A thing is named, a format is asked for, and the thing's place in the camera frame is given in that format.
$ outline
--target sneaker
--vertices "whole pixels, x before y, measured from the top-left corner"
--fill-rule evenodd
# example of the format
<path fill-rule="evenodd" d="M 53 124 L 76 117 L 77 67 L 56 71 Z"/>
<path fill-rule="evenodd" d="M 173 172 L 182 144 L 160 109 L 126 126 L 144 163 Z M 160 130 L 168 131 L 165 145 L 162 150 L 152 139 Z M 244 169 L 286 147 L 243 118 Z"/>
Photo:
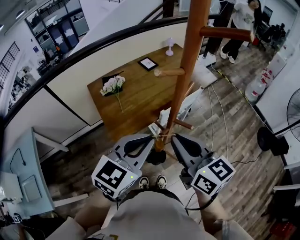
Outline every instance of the sneaker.
<path fill-rule="evenodd" d="M 141 190 L 148 190 L 149 189 L 149 179 L 147 177 L 142 177 L 140 179 L 140 189 Z"/>
<path fill-rule="evenodd" d="M 157 181 L 156 181 L 156 186 L 159 189 L 166 189 L 167 188 L 167 178 L 165 178 L 165 176 L 163 176 L 163 175 L 158 176 Z"/>
<path fill-rule="evenodd" d="M 229 58 L 229 61 L 230 61 L 232 64 L 234 64 L 234 63 L 235 63 L 235 60 L 233 59 L 233 57 L 232 57 L 232 56 L 228 56 L 228 58 Z"/>
<path fill-rule="evenodd" d="M 223 59 L 227 58 L 227 54 L 223 53 L 223 47 L 221 47 L 220 55 L 221 55 L 221 58 L 223 58 Z"/>

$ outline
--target wooden coat rack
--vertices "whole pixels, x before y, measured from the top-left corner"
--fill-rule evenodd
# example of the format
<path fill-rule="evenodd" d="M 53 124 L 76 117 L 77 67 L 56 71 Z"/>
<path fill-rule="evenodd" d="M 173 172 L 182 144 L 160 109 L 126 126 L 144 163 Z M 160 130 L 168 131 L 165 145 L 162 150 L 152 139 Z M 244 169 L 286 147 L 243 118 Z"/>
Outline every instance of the wooden coat rack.
<path fill-rule="evenodd" d="M 207 27 L 210 4 L 211 0 L 191 1 L 180 68 L 155 71 L 155 76 L 157 77 L 163 77 L 167 75 L 178 76 L 166 128 L 161 126 L 158 122 L 155 122 L 157 126 L 162 129 L 161 136 L 163 136 L 164 143 L 166 143 L 168 137 L 170 137 L 172 134 L 172 127 L 174 124 L 179 124 L 186 128 L 193 129 L 193 126 L 190 124 L 178 120 L 177 114 L 181 107 L 182 101 L 189 94 L 192 89 L 192 85 L 194 84 L 190 81 L 190 78 L 200 52 L 203 38 L 230 38 L 246 42 L 253 42 L 254 40 L 253 33 L 248 30 Z"/>

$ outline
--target woman in white t-shirt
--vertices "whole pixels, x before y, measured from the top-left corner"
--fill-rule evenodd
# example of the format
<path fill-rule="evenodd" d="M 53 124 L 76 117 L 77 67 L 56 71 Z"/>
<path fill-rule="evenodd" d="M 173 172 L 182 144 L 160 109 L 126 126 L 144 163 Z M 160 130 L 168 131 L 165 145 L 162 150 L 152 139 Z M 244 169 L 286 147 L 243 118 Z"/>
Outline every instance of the woman in white t-shirt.
<path fill-rule="evenodd" d="M 259 0 L 248 0 L 248 4 L 237 3 L 234 9 L 236 12 L 232 15 L 232 28 L 254 31 L 254 28 L 260 24 L 262 7 Z M 242 44 L 243 41 L 231 39 L 221 48 L 221 57 L 226 59 L 228 56 L 229 61 L 234 63 Z"/>

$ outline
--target light blue table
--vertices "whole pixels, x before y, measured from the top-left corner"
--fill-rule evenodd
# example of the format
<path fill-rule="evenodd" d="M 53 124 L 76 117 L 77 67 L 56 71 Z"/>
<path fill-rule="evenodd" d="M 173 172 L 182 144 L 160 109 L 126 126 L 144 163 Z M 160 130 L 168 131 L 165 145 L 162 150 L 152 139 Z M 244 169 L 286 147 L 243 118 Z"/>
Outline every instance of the light blue table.
<path fill-rule="evenodd" d="M 42 173 L 34 134 L 35 133 L 33 132 L 32 128 L 22 134 L 14 143 L 13 148 L 4 157 L 5 160 L 2 166 L 3 172 L 11 173 L 12 170 L 12 172 L 18 176 L 22 191 L 22 183 L 30 176 L 35 176 L 41 198 L 28 202 L 24 197 L 22 202 L 19 204 L 7 204 L 10 215 L 13 215 L 16 212 L 24 219 L 36 214 L 52 211 L 54 209 L 54 203 Z M 19 151 L 16 152 L 14 159 L 11 162 L 13 154 L 18 148 L 22 153 L 22 157 L 26 163 L 26 166 L 23 165 L 22 157 Z"/>

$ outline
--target white marker cube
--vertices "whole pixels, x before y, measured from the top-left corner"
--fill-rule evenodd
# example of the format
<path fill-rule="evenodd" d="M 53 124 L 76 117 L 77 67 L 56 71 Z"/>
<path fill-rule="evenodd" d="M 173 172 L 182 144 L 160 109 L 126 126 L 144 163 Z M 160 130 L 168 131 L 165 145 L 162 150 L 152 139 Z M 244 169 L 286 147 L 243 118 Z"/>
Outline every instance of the white marker cube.
<path fill-rule="evenodd" d="M 104 155 L 92 173 L 93 185 L 111 198 L 125 192 L 137 179 L 136 174 Z"/>
<path fill-rule="evenodd" d="M 229 182 L 235 172 L 228 160 L 221 156 L 197 171 L 192 186 L 213 196 Z"/>

